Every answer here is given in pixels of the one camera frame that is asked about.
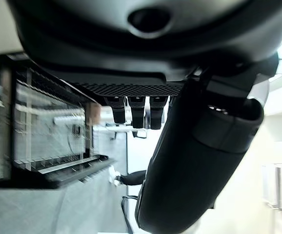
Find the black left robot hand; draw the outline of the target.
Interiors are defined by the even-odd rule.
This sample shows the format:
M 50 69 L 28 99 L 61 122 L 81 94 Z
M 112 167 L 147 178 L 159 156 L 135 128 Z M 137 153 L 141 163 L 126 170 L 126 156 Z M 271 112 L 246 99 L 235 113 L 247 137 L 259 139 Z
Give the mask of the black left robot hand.
M 179 234 L 212 205 L 264 118 L 249 98 L 277 71 L 282 0 L 10 0 L 19 40 L 46 73 L 162 129 L 135 218 Z

